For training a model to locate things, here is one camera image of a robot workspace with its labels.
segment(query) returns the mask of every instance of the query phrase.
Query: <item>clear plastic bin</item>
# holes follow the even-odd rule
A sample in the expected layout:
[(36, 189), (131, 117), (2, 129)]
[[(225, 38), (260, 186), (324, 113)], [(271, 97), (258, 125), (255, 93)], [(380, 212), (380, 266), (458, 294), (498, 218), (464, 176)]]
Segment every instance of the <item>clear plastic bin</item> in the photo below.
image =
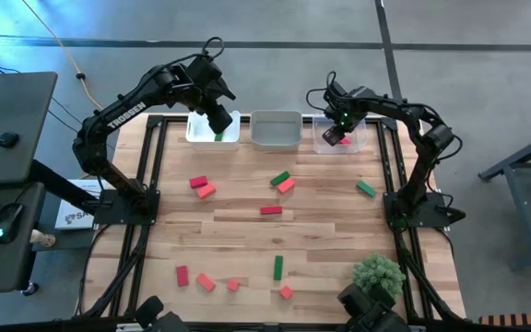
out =
[(302, 140), (302, 114), (298, 111), (253, 111), (250, 138), (260, 150), (293, 150)]
[(358, 153), (366, 146), (366, 122), (360, 124), (351, 133), (346, 133), (349, 144), (337, 143), (334, 147), (323, 139), (323, 133), (333, 126), (333, 121), (322, 115), (313, 116), (313, 146), (318, 154), (349, 154)]
[(188, 126), (185, 139), (193, 148), (201, 151), (226, 151), (235, 150), (239, 147), (241, 136), (241, 114), (238, 111), (230, 113), (232, 123), (222, 133), (222, 141), (215, 142), (215, 134), (208, 125), (205, 115), (196, 112), (188, 114)]

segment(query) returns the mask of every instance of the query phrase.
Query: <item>computer mouse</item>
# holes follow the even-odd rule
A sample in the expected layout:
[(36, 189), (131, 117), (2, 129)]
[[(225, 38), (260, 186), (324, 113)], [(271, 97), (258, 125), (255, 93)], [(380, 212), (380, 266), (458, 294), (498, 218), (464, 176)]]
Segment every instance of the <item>computer mouse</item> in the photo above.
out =
[(24, 206), (7, 204), (0, 209), (0, 244), (8, 244), (18, 236), (19, 221)]

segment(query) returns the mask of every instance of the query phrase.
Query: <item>yellow cable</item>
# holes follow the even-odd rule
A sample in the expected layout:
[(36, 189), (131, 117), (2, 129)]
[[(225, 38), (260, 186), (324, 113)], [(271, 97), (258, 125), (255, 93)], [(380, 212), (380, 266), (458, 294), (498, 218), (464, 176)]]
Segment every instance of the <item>yellow cable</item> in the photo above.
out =
[[(34, 9), (32, 9), (32, 7), (30, 5), (28, 5), (28, 3), (26, 2), (26, 0), (22, 0), (22, 2), (24, 3), (24, 5), (26, 5), (26, 7), (29, 9), (29, 11), (32, 12), (32, 14), (34, 14), (34, 16), (42, 23), (42, 25), (44, 26), (44, 28), (46, 28), (49, 32), (51, 32), (51, 34), (53, 35), (54, 39), (56, 40), (56, 42), (59, 43), (59, 46), (61, 46), (61, 49), (63, 50), (63, 52), (65, 52), (65, 55), (66, 57), (69, 58), (69, 60), (71, 61), (71, 63), (73, 63), (73, 67), (75, 68), (75, 70), (77, 71), (78, 74), (83, 74), (81, 72), (81, 69), (79, 69), (79, 66), (77, 65), (77, 62), (75, 61), (75, 59), (73, 58), (73, 55), (71, 55), (71, 53), (65, 48), (65, 46), (63, 45), (63, 42), (58, 39), (58, 37), (56, 37), (56, 35), (54, 34), (54, 32), (51, 30), (51, 28), (49, 28), (46, 23), (44, 23), (44, 21), (41, 19), (41, 17), (38, 16), (38, 14), (36, 14), (36, 12), (34, 11)], [(85, 90), (85, 93), (88, 95), (89, 99), (91, 100), (91, 102), (93, 102), (96, 106), (98, 106), (98, 108), (100, 110), (103, 109), (103, 107), (101, 107), (101, 105), (95, 100), (93, 99), (93, 97), (91, 97), (91, 93), (89, 93), (89, 89), (88, 89), (88, 85), (85, 83), (85, 79), (84, 78), (79, 78), (79, 80), (81, 81), (81, 84), (83, 85), (83, 90)]]

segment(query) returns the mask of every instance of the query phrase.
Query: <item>small block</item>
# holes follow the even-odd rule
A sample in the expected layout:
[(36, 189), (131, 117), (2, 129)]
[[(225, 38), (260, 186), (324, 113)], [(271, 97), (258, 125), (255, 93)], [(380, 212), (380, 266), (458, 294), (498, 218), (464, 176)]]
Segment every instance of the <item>small block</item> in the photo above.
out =
[(196, 191), (200, 198), (204, 199), (217, 192), (217, 188), (213, 184), (207, 184)]
[(370, 197), (376, 196), (376, 192), (374, 189), (372, 189), (369, 185), (364, 183), (362, 180), (360, 180), (357, 184), (357, 187), (363, 191), (364, 193), (368, 194)]
[(277, 177), (273, 178), (270, 181), (270, 183), (272, 184), (272, 186), (277, 186), (278, 184), (281, 184), (284, 181), (286, 181), (289, 177), (290, 177), (290, 173), (288, 171), (285, 171), (281, 173), (280, 175), (278, 175)]
[(189, 284), (188, 281), (188, 267), (187, 266), (181, 266), (175, 268), (175, 273), (177, 274), (177, 285), (178, 287), (187, 286)]
[(204, 175), (190, 179), (190, 187), (192, 189), (201, 188), (207, 184), (208, 178), (206, 178)]
[(217, 284), (215, 284), (214, 281), (212, 281), (212, 279), (204, 273), (200, 273), (195, 280), (207, 291), (212, 291), (215, 287), (217, 287)]
[(274, 260), (274, 280), (282, 280), (282, 267), (284, 266), (284, 256), (277, 255)]
[(237, 291), (239, 289), (239, 281), (235, 279), (229, 279), (229, 282), (227, 283), (227, 288), (230, 291)]
[(294, 293), (294, 290), (292, 290), (288, 286), (284, 286), (284, 288), (282, 288), (280, 290), (280, 295), (282, 295), (284, 297), (284, 299), (286, 299), (286, 300), (291, 298), (293, 293)]
[(281, 183), (277, 187), (277, 190), (281, 194), (285, 194), (288, 190), (292, 189), (292, 187), (294, 187), (294, 179), (288, 179), (288, 180), (284, 181), (283, 183)]
[(261, 207), (262, 214), (282, 214), (282, 207)]

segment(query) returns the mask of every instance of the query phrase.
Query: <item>green plant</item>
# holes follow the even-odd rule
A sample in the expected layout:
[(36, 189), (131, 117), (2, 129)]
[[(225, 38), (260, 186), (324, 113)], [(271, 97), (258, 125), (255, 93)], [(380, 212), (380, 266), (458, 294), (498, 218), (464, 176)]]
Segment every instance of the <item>green plant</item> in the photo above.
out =
[(374, 285), (380, 284), (385, 291), (395, 297), (403, 292), (405, 275), (397, 263), (374, 253), (354, 266), (353, 278), (356, 285), (365, 293), (368, 293)]

